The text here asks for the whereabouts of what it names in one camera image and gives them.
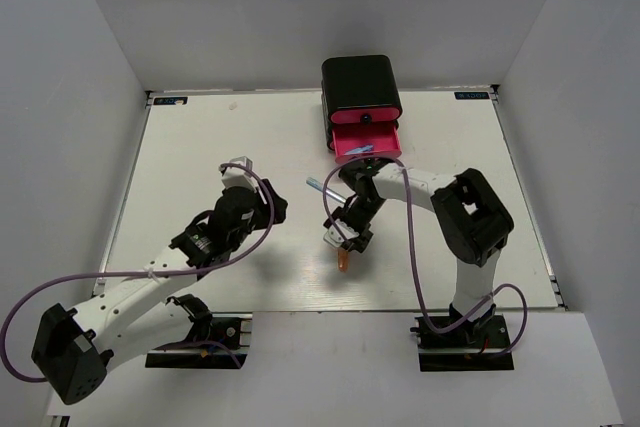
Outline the pink drawer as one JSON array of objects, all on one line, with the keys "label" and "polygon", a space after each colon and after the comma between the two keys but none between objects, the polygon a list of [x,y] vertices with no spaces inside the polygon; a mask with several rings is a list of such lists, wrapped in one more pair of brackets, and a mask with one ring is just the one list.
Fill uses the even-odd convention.
[{"label": "pink drawer", "polygon": [[361,156],[346,155],[346,152],[368,144],[372,144],[374,150],[362,155],[399,157],[402,153],[394,122],[343,124],[333,128],[331,145],[338,164],[344,164],[352,158]]},{"label": "pink drawer", "polygon": [[394,106],[363,107],[338,109],[329,115],[329,121],[335,125],[371,124],[394,122],[402,115],[402,110]]}]

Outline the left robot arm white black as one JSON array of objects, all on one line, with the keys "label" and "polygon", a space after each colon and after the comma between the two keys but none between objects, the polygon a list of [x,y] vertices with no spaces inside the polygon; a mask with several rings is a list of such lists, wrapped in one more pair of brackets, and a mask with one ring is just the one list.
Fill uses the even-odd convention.
[{"label": "left robot arm white black", "polygon": [[287,207],[268,181],[227,182],[214,208],[197,214],[135,276],[73,307],[48,308],[31,358],[62,403],[84,400],[110,371],[157,347],[209,341],[211,313],[185,288],[205,268],[229,261],[253,232],[283,223]]}]

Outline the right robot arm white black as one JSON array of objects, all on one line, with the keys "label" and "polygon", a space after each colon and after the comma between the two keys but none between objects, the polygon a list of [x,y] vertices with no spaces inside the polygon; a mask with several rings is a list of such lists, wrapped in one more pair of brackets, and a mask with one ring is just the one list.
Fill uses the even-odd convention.
[{"label": "right robot arm white black", "polygon": [[339,178],[352,195],[328,214],[325,242],[347,252],[364,252],[373,237],[371,222],[388,200],[433,213],[457,261],[456,286],[450,324],[425,323],[440,335],[452,332],[466,346],[484,338],[495,312],[497,261],[514,229],[511,214],[485,176],[474,168],[455,175],[434,174],[390,158],[365,158],[341,167]]}]

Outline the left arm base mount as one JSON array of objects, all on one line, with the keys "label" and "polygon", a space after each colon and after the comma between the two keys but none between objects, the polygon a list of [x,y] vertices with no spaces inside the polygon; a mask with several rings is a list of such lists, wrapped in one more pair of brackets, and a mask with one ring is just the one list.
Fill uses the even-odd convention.
[{"label": "left arm base mount", "polygon": [[148,369],[237,370],[248,356],[251,314],[212,314],[172,326],[168,339],[150,350]]}]

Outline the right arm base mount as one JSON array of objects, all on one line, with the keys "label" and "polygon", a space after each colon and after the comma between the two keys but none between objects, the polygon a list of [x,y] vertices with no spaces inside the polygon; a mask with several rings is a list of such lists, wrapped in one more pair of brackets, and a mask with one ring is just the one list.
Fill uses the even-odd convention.
[{"label": "right arm base mount", "polygon": [[472,336],[462,329],[436,334],[428,328],[422,317],[415,319],[410,332],[417,341],[421,372],[514,370],[512,354],[502,354],[511,344],[506,321],[502,315],[495,315]]}]

